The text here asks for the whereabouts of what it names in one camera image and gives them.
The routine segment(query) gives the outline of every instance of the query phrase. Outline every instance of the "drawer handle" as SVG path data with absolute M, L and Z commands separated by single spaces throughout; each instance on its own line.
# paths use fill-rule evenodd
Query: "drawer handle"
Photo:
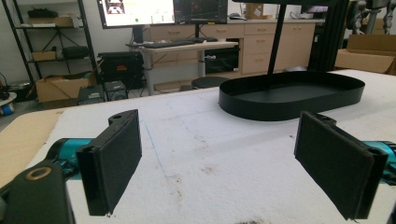
M 169 35 L 178 35 L 180 34 L 180 31 L 168 31 Z

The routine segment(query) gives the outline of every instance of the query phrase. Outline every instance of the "black round stool seat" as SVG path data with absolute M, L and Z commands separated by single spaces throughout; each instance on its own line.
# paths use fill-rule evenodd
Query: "black round stool seat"
M 206 89 L 219 87 L 221 83 L 229 80 L 227 77 L 198 77 L 191 82 L 192 89 Z

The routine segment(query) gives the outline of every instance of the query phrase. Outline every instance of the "keyboard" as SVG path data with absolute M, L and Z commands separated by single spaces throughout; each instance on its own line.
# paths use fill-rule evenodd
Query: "keyboard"
M 215 37 L 211 37 L 211 36 L 206 36 L 206 37 L 189 37 L 189 38 L 182 38 L 182 39 L 175 39 L 173 41 L 193 41 L 195 43 L 204 43 L 204 41 L 206 42 L 217 42 L 218 39 Z
M 144 44 L 143 47 L 146 49 L 163 49 L 163 48 L 170 48 L 170 47 L 177 47 L 177 46 L 184 46 L 184 45 L 193 45 L 195 42 L 184 40 L 184 41 L 172 41 L 167 43 L 153 43 L 153 44 Z

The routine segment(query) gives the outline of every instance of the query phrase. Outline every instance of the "oval black tray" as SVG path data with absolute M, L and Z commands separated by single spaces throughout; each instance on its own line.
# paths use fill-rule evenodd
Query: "oval black tray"
M 318 113 L 354 105 L 361 100 L 364 86 L 356 78 L 326 72 L 242 77 L 220 85 L 219 105 L 243 119 L 296 119 L 303 110 Z

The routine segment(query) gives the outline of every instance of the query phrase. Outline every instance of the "desk leg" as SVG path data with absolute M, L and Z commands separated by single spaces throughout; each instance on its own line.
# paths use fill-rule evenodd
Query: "desk leg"
M 205 76 L 205 51 L 198 50 L 198 77 Z
M 142 52 L 143 55 L 143 67 L 145 69 L 146 83 L 148 86 L 148 95 L 154 94 L 154 85 L 152 84 L 152 66 L 151 57 L 149 53 Z

